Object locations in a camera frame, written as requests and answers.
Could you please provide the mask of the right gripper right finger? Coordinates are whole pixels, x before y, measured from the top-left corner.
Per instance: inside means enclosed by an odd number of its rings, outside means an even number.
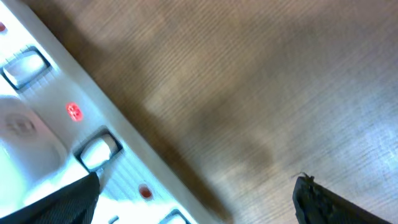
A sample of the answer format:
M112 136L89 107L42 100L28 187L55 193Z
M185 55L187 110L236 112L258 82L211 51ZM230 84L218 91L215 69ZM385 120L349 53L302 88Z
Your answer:
M292 194L299 224L389 224L314 181L304 172L297 174Z

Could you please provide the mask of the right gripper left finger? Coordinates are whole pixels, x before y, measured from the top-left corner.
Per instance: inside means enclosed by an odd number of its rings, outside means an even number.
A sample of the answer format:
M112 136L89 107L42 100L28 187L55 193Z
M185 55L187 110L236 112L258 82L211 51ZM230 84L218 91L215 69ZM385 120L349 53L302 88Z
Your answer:
M90 224L100 195L96 173L61 188L43 199L1 218L4 224Z

